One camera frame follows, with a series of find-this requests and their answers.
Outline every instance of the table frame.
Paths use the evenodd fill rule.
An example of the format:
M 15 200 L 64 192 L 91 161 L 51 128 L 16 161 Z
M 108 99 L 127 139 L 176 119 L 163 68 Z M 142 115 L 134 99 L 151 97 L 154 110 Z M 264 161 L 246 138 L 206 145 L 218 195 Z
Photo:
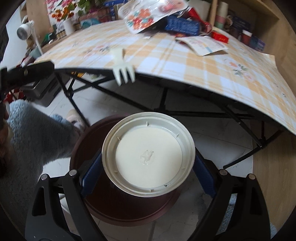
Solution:
M 89 74 L 102 74 L 104 76 L 103 79 L 99 79 L 97 81 L 94 82 L 90 82 L 86 79 L 83 79 L 81 77 L 78 77 L 77 74 L 74 73 L 89 73 Z M 272 122 L 275 123 L 276 122 L 274 120 L 272 120 L 271 118 L 269 118 L 266 115 L 260 116 L 260 117 L 255 117 L 254 115 L 250 115 L 250 114 L 243 114 L 243 113 L 235 113 L 233 110 L 231 110 L 229 108 L 230 104 L 239 104 L 241 106 L 245 106 L 244 104 L 241 104 L 239 102 L 233 101 L 227 97 L 223 97 L 221 95 L 215 94 L 213 92 L 210 91 L 206 91 L 203 90 L 201 88 L 195 87 L 195 89 L 199 90 L 202 92 L 202 94 L 196 94 L 196 93 L 189 93 L 192 96 L 198 97 L 198 98 L 202 98 L 204 100 L 207 100 L 213 104 L 215 104 L 217 107 L 219 107 L 221 109 L 222 112 L 194 112 L 194 111 L 170 111 L 166 109 L 165 106 L 165 102 L 166 102 L 166 98 L 167 98 L 167 93 L 168 91 L 171 89 L 170 87 L 163 87 L 163 93 L 162 93 L 162 97 L 161 97 L 161 101 L 159 104 L 159 107 L 156 109 L 150 109 L 142 104 L 139 104 L 131 99 L 128 99 L 122 95 L 119 95 L 111 90 L 108 90 L 104 87 L 101 87 L 100 84 L 108 82 L 108 81 L 112 81 L 114 80 L 114 76 L 112 73 L 112 70 L 93 70 L 93 69 L 61 69 L 61 70 L 56 70 L 56 77 L 57 80 L 59 82 L 59 84 L 61 85 L 63 92 L 65 94 L 65 96 L 69 99 L 69 101 L 71 102 L 71 104 L 73 105 L 73 107 L 75 108 L 75 110 L 78 112 L 78 114 L 81 116 L 81 118 L 83 119 L 83 121 L 89 126 L 88 121 L 86 120 L 86 118 L 84 117 L 84 115 L 82 114 L 82 112 L 80 111 L 80 109 L 78 108 L 78 106 L 76 105 L 76 103 L 73 101 L 73 96 L 74 93 L 77 93 L 79 91 L 82 91 L 84 89 L 87 88 L 95 88 L 107 95 L 110 95 L 118 100 L 121 100 L 129 105 L 132 105 L 140 110 L 143 111 L 147 111 L 147 112 L 159 112 L 159 113 L 163 113 L 169 116 L 187 116 L 187 117 L 206 117 L 206 118 L 231 118 L 233 120 L 235 120 L 237 122 L 237 124 L 239 124 L 251 137 L 252 139 L 256 142 L 257 147 L 254 148 L 252 151 L 248 152 L 247 154 L 243 155 L 242 157 L 236 159 L 235 161 L 224 165 L 223 168 L 226 169 L 228 167 L 234 166 L 236 164 L 238 164 L 239 162 L 247 159 L 248 157 L 254 155 L 255 153 L 259 152 L 260 150 L 264 149 L 269 143 L 271 143 L 272 141 L 274 141 L 285 129 L 282 126 L 279 126 L 279 124 L 277 124 L 277 126 L 279 127 L 279 129 L 268 139 L 266 139 L 265 137 L 265 122 Z M 66 88 L 65 84 L 62 81 L 61 78 L 61 74 L 66 74 L 68 77 L 72 78 L 70 85 L 68 88 Z M 136 74 L 136 79 L 141 80 L 144 78 L 149 78 L 148 81 L 145 81 L 146 83 L 151 83 L 151 82 L 155 82 L 155 80 L 163 80 L 157 77 L 150 77 L 150 76 L 143 76 L 143 75 L 139 75 Z M 73 89 L 73 84 L 75 81 L 80 81 L 84 84 L 84 86 L 77 88 L 77 89 Z M 191 87 L 190 85 L 187 84 L 183 84 L 180 83 L 180 85 L 183 86 L 187 86 L 187 87 Z M 258 138 L 254 132 L 242 121 L 242 120 L 260 120 L 261 121 L 261 137 Z

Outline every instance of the white vase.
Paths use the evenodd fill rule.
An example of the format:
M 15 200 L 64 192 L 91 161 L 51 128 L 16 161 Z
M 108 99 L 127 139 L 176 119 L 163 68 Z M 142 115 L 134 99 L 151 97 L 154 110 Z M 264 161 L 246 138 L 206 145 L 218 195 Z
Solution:
M 72 20 L 71 19 L 66 19 L 63 22 L 63 24 L 64 24 L 64 28 L 65 28 L 65 31 L 66 31 L 66 34 L 67 35 L 70 35 L 70 34 L 72 34 L 72 33 L 75 32 L 75 28 L 74 28 L 74 26 L 72 24 Z
M 190 0 L 188 5 L 193 7 L 195 11 L 197 11 L 198 15 L 202 19 L 202 21 L 207 20 L 207 16 L 209 14 L 211 4 L 206 1 L 201 0 Z

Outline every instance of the white lamp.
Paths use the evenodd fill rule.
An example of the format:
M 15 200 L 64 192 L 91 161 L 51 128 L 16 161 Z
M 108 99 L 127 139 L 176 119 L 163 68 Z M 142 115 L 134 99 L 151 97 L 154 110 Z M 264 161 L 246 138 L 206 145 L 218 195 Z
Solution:
M 34 21 L 29 21 L 27 23 L 23 23 L 18 29 L 17 29 L 17 36 L 21 40 L 27 40 L 32 35 L 33 40 L 35 44 L 37 45 L 37 48 L 39 49 L 40 54 L 42 55 L 42 49 L 39 44 L 35 29 L 34 29 Z

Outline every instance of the fork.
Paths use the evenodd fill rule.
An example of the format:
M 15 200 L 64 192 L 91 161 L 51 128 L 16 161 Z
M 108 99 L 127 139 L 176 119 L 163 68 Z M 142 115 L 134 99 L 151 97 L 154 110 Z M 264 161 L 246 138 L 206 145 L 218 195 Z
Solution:
M 121 76 L 123 76 L 124 82 L 128 82 L 128 74 L 131 78 L 132 83 L 135 82 L 135 70 L 130 63 L 124 62 L 123 59 L 123 48 L 112 48 L 110 49 L 111 54 L 113 55 L 115 65 L 113 66 L 113 74 L 116 79 L 118 86 L 121 86 Z

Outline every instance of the checkered tablecloth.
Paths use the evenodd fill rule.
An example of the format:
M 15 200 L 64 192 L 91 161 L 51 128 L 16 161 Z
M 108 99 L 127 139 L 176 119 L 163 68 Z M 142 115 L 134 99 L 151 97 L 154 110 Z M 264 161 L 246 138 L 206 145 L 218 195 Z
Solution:
M 274 56 L 228 37 L 226 52 L 199 57 L 166 33 L 150 39 L 132 35 L 120 20 L 70 36 L 37 62 L 51 60 L 56 69 L 111 69 L 114 62 L 108 49 L 123 47 L 125 61 L 137 73 L 195 85 L 240 101 L 296 134 L 296 98 L 277 70 Z

